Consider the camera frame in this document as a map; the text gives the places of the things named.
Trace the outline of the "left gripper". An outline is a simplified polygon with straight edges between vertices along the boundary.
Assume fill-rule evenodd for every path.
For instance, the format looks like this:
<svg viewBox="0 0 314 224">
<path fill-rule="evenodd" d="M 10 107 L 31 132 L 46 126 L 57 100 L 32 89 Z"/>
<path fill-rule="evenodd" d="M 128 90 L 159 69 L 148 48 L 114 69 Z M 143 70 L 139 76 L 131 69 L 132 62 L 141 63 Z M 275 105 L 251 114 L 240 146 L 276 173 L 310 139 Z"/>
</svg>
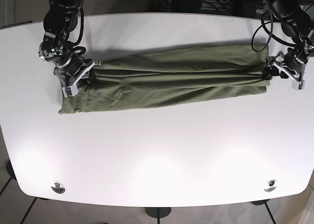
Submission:
<svg viewBox="0 0 314 224">
<path fill-rule="evenodd" d="M 288 48 L 286 54 L 279 51 L 277 55 L 269 56 L 267 65 L 262 71 L 263 79 L 271 80 L 272 77 L 280 77 L 292 81 L 304 81 L 305 68 L 313 50 L 313 46 L 305 46 L 303 49 Z"/>
</svg>

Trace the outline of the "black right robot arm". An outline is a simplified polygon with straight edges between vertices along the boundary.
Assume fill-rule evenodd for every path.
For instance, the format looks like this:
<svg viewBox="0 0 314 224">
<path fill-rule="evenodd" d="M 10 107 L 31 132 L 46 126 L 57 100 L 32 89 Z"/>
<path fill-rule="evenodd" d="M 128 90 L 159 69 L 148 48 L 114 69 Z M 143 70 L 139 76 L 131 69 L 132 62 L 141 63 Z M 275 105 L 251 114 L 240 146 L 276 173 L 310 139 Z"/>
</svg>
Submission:
<svg viewBox="0 0 314 224">
<path fill-rule="evenodd" d="M 93 69 L 79 77 L 92 59 L 83 55 L 86 48 L 80 46 L 84 31 L 84 0 L 49 0 L 50 9 L 44 17 L 45 34 L 39 47 L 39 57 L 54 64 L 54 74 L 60 77 L 63 86 L 78 83 L 92 84 L 96 81 Z"/>
</svg>

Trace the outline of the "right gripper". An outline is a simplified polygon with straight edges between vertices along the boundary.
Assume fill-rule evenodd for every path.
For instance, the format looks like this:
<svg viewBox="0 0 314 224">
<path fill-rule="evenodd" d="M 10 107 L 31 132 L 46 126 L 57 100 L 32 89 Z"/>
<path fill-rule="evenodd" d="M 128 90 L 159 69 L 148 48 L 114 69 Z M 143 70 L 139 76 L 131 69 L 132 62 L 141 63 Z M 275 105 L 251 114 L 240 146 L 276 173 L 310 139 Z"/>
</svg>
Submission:
<svg viewBox="0 0 314 224">
<path fill-rule="evenodd" d="M 62 45 L 60 47 L 49 47 L 42 43 L 39 47 L 39 57 L 46 62 L 52 62 L 55 67 L 53 74 L 56 75 L 63 86 L 69 86 L 74 82 L 83 70 L 90 67 L 92 59 L 86 59 L 83 55 L 86 48 L 76 46 L 74 48 Z M 92 84 L 96 81 L 94 70 L 89 70 L 82 77 L 82 84 Z"/>
</svg>

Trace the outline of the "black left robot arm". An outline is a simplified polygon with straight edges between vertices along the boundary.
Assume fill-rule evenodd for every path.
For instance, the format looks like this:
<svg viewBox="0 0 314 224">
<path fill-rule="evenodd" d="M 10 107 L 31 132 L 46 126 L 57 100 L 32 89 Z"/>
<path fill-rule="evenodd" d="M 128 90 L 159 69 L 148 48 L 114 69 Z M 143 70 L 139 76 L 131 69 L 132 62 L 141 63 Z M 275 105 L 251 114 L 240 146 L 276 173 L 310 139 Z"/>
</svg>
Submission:
<svg viewBox="0 0 314 224">
<path fill-rule="evenodd" d="M 261 26 L 268 34 L 265 47 L 271 39 L 288 47 L 287 53 L 278 52 L 267 59 L 263 70 L 265 79 L 279 76 L 291 79 L 298 89 L 309 57 L 314 55 L 314 26 L 310 16 L 300 7 L 297 0 L 262 0 L 267 11 L 261 16 Z"/>
</svg>

